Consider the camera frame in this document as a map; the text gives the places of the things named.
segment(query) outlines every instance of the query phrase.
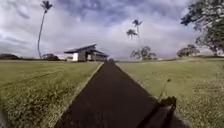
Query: grass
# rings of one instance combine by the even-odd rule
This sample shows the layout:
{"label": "grass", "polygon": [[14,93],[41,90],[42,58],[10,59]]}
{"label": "grass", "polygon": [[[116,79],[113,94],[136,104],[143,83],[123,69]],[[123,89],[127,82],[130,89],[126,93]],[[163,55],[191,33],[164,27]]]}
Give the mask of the grass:
{"label": "grass", "polygon": [[120,63],[125,72],[158,98],[176,96],[176,115],[192,128],[224,126],[224,59],[186,58],[177,61]]}
{"label": "grass", "polygon": [[0,107],[13,127],[53,127],[99,65],[0,61]]}

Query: white cloud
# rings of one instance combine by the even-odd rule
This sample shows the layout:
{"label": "white cloud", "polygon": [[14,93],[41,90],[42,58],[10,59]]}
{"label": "white cloud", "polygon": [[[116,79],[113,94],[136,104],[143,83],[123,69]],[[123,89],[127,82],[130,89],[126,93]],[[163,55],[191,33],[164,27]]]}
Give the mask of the white cloud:
{"label": "white cloud", "polygon": [[[181,1],[159,0],[157,3],[172,6],[171,2],[174,6],[187,7],[188,0]],[[36,42],[43,15],[43,9],[39,6],[40,2],[41,0],[1,1],[1,5],[4,6],[0,6],[0,35],[4,38],[0,37],[0,41],[5,43],[3,45],[0,42],[0,50],[9,44],[11,47],[9,52],[14,51],[24,56],[37,56]],[[42,53],[62,54],[68,48],[97,43],[99,49],[112,56],[129,57],[130,52],[139,47],[136,39],[131,40],[126,36],[126,31],[133,28],[131,22],[134,18],[144,21],[140,27],[140,45],[149,45],[161,57],[175,56],[178,49],[194,41],[194,30],[185,28],[179,24],[179,21],[164,17],[158,10],[149,10],[147,13],[139,11],[147,1],[138,6],[124,6],[117,0],[101,0],[103,6],[111,4],[110,8],[124,6],[119,9],[125,12],[127,17],[112,24],[107,24],[111,20],[109,13],[106,17],[99,17],[97,11],[86,10],[85,18],[83,18],[77,15],[77,12],[68,11],[68,5],[63,5],[57,0],[51,2],[54,6],[46,15],[41,38]],[[81,0],[72,2],[74,2],[72,3],[74,8],[81,7],[83,4]],[[87,5],[97,7],[96,3]],[[6,37],[28,43],[9,41]]]}

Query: tall palm tree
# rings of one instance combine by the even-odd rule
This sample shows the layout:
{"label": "tall palm tree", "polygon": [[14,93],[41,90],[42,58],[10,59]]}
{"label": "tall palm tree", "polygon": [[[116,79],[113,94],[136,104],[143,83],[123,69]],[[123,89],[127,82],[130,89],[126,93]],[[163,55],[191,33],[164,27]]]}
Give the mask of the tall palm tree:
{"label": "tall palm tree", "polygon": [[135,30],[133,30],[133,29],[129,29],[128,31],[127,31],[127,36],[131,36],[131,38],[133,37],[133,36],[137,36],[138,34],[135,32]]}
{"label": "tall palm tree", "polygon": [[42,18],[42,22],[41,22],[41,26],[40,26],[39,38],[38,38],[38,42],[37,42],[37,51],[38,51],[38,54],[39,54],[39,57],[40,58],[41,58],[41,52],[40,52],[40,37],[41,37],[42,29],[43,29],[44,18],[45,18],[46,13],[52,7],[52,4],[50,4],[50,2],[48,0],[44,0],[42,2],[41,6],[44,8],[44,14],[43,14],[43,18]]}
{"label": "tall palm tree", "polygon": [[138,34],[138,41],[140,40],[140,34],[139,34],[139,26],[142,24],[142,21],[139,21],[137,19],[135,19],[133,22],[132,22],[135,27],[137,28],[137,34]]}

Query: path edge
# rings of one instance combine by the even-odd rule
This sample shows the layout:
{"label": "path edge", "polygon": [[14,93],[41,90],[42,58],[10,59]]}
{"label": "path edge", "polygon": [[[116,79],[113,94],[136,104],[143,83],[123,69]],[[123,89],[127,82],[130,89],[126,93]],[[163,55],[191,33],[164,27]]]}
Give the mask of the path edge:
{"label": "path edge", "polygon": [[63,111],[61,111],[60,113],[60,118],[58,118],[56,120],[56,122],[54,122],[54,124],[52,125],[52,127],[50,128],[55,128],[56,124],[58,121],[61,120],[62,116],[64,113],[66,113],[69,110],[69,107],[72,105],[73,101],[75,100],[75,98],[79,95],[79,93],[86,87],[86,85],[89,83],[89,81],[92,79],[92,77],[98,72],[98,70],[104,65],[104,63],[100,63],[99,66],[97,66],[97,68],[91,73],[91,75],[83,82],[80,83],[80,86],[77,88],[77,91],[75,91],[74,96],[72,97],[71,101],[69,101],[66,109],[64,109]]}

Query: building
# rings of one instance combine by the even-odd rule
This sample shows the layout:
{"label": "building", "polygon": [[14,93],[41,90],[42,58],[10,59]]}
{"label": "building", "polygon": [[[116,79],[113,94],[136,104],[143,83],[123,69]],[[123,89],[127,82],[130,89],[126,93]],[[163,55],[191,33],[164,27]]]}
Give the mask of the building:
{"label": "building", "polygon": [[85,61],[106,61],[108,55],[96,50],[96,44],[77,49],[71,49],[64,52],[67,54],[67,61],[85,62]]}

